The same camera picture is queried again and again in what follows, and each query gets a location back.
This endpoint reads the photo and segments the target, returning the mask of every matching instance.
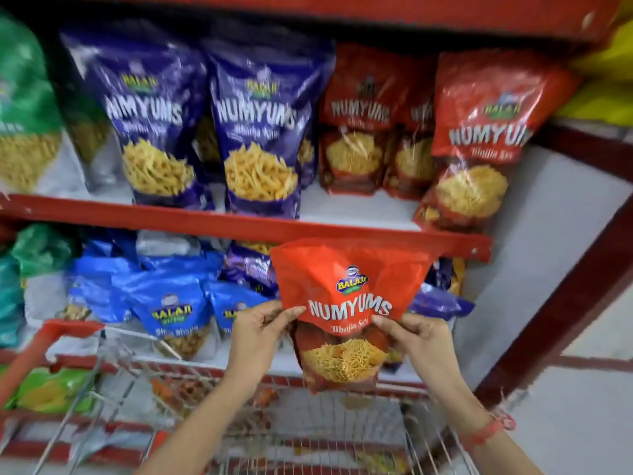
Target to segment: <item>human hand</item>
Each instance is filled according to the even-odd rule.
[[[400,322],[374,315],[372,322],[391,335],[407,352],[415,372],[436,398],[455,390],[468,391],[455,355],[447,323],[406,312]]]
[[[275,300],[240,311],[233,323],[224,380],[237,384],[246,398],[255,393],[273,362],[277,340],[305,310],[305,306],[282,310],[281,302]]]

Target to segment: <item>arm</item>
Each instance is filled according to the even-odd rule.
[[[277,339],[304,311],[303,306],[281,311],[278,301],[240,311],[222,382],[134,475],[200,475],[237,411],[268,372]]]
[[[444,320],[405,313],[400,323],[385,317],[373,317],[373,321],[402,344],[416,373],[457,433],[471,434],[492,421],[462,377]],[[502,430],[475,447],[471,455],[482,475],[543,475]]]

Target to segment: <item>red thread bracelet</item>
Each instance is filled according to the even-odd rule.
[[[482,429],[470,435],[460,436],[460,443],[464,450],[468,453],[472,453],[476,446],[485,444],[486,441],[492,438],[499,430],[513,431],[517,427],[517,422],[506,412],[500,410],[498,414],[493,416],[495,419]]]

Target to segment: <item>shopping cart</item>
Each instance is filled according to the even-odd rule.
[[[61,336],[101,340],[91,372],[65,415],[2,412],[0,454],[136,466],[221,380],[223,371],[178,359],[143,360],[127,336],[93,322],[49,320],[0,379],[0,407]],[[89,414],[77,414],[85,397]],[[379,383],[369,392],[310,394],[299,377],[269,374],[240,410],[208,473],[230,475],[455,475],[476,473],[422,388]]]

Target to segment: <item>red cart handle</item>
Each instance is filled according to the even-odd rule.
[[[0,407],[4,407],[33,368],[45,364],[46,351],[63,336],[88,338],[103,324],[98,322],[68,322],[64,320],[46,320],[28,346],[17,354],[11,365],[0,377]]]

